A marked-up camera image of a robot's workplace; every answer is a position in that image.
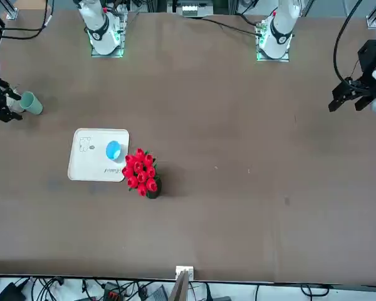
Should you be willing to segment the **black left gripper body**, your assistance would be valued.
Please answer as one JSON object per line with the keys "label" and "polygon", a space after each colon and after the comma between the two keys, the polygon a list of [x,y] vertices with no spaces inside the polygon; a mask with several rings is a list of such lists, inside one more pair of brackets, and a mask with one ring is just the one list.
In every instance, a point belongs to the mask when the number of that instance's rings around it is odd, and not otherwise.
{"label": "black left gripper body", "polygon": [[352,81],[352,84],[370,92],[376,92],[376,79],[372,72],[376,67],[376,40],[367,40],[358,50],[358,60],[362,74],[359,78]]}

